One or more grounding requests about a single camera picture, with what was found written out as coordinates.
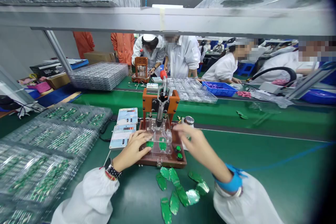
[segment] blue wristband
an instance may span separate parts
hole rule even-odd
[[[243,185],[242,178],[240,176],[242,177],[247,177],[247,176],[241,173],[243,170],[237,169],[230,164],[225,164],[225,165],[233,173],[233,177],[231,181],[229,183],[222,183],[218,181],[214,175],[213,177],[215,178],[215,181],[219,185],[219,187],[222,188],[224,191],[227,191],[230,193],[236,192],[238,191],[239,187]]]

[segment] cardboard box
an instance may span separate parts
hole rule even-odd
[[[115,56],[112,52],[87,52],[84,53],[84,57],[89,61],[89,65],[96,64],[98,62],[115,62]]]
[[[56,75],[61,75],[64,72],[64,69],[61,63],[43,63],[36,66],[29,67],[38,78],[44,77],[53,77]]]
[[[70,79],[66,73],[63,73],[62,75],[48,79],[47,82],[51,88],[58,89],[70,83]]]

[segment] orange uniform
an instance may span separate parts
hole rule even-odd
[[[134,46],[134,34],[111,33],[111,41],[114,50],[118,53],[119,62],[131,65]]]
[[[80,58],[85,59],[84,53],[94,51],[94,43],[91,32],[86,31],[73,31],[73,36],[76,40],[77,50]]]

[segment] wall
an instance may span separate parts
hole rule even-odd
[[[56,38],[68,58],[79,58],[76,42],[71,31],[55,31]],[[96,51],[114,52],[111,34],[92,32]],[[42,31],[29,27],[0,27],[0,64],[14,79],[28,77],[30,66],[56,57]]]

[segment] wristwatch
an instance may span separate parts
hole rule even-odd
[[[122,175],[122,172],[119,173],[113,168],[112,160],[110,157],[106,160],[106,163],[104,166],[105,166],[105,175],[110,180],[115,181]]]

